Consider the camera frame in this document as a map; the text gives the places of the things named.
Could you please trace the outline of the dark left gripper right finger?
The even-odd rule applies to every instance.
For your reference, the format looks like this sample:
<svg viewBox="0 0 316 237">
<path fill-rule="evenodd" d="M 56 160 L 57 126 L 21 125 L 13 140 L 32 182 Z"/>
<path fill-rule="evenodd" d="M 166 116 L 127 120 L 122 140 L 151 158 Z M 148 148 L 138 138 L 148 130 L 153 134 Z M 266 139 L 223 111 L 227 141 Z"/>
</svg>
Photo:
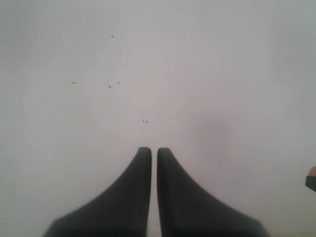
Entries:
<svg viewBox="0 0 316 237">
<path fill-rule="evenodd" d="M 163 237 L 267 237 L 260 221 L 210 195 L 169 148 L 157 153 L 157 193 Z"/>
</svg>

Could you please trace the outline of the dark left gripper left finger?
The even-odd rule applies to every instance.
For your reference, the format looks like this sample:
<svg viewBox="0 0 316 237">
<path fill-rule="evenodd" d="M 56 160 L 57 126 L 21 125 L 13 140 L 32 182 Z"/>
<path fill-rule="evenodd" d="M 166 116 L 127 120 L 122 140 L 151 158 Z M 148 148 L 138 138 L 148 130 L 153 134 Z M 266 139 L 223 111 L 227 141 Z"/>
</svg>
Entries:
<svg viewBox="0 0 316 237">
<path fill-rule="evenodd" d="M 140 147 L 126 170 L 103 193 L 58 218 L 46 237 L 145 237 L 152 181 L 152 152 Z"/>
</svg>

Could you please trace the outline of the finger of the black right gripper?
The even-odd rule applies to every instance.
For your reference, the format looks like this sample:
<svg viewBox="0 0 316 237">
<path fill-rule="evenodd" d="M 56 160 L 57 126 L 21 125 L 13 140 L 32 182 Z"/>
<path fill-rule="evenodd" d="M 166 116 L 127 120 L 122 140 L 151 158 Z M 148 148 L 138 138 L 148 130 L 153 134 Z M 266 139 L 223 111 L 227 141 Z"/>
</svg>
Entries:
<svg viewBox="0 0 316 237">
<path fill-rule="evenodd" d="M 305 186 L 310 190 L 316 192 L 316 176 L 306 176 Z"/>
</svg>

